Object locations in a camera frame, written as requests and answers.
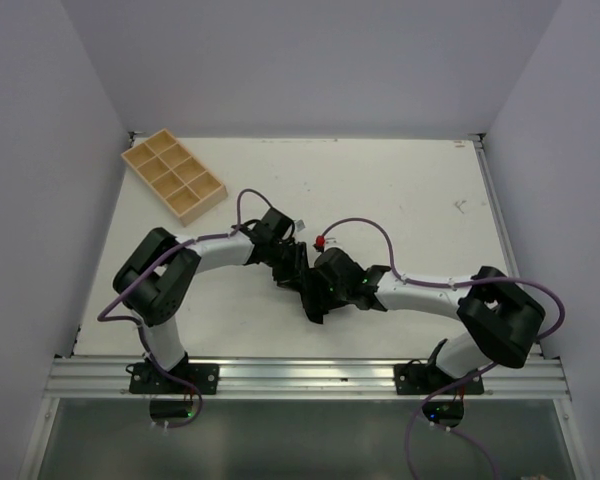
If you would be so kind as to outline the wooden compartment tray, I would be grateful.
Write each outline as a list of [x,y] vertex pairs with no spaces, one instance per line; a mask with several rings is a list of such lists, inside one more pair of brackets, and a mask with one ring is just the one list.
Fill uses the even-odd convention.
[[121,157],[182,226],[228,198],[226,185],[168,129],[134,144]]

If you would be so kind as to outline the black underwear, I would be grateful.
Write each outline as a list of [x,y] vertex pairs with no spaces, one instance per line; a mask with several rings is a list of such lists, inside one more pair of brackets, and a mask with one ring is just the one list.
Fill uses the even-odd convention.
[[322,277],[312,270],[305,272],[301,277],[300,296],[307,319],[322,325],[324,316],[329,313],[329,290]]

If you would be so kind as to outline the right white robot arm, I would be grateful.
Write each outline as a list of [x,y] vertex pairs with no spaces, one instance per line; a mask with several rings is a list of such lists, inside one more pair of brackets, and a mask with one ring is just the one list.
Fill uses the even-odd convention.
[[462,377],[491,363],[522,368],[545,317],[543,307],[499,270],[483,267],[476,278],[489,282],[437,289],[405,284],[387,266],[315,266],[308,270],[311,320],[320,323],[329,310],[354,305],[360,310],[419,311],[461,322],[466,332],[438,343],[425,369],[429,387],[448,392]]

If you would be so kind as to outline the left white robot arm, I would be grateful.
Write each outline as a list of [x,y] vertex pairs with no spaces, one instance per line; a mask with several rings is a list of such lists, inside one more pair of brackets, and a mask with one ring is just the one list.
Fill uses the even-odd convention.
[[188,379],[186,350],[176,314],[197,274],[225,267],[264,264],[278,286],[298,291],[308,269],[307,247],[294,238],[295,224],[275,208],[229,231],[193,238],[162,227],[149,231],[114,276],[119,302],[139,323],[141,342],[156,363],[152,379],[165,392]]

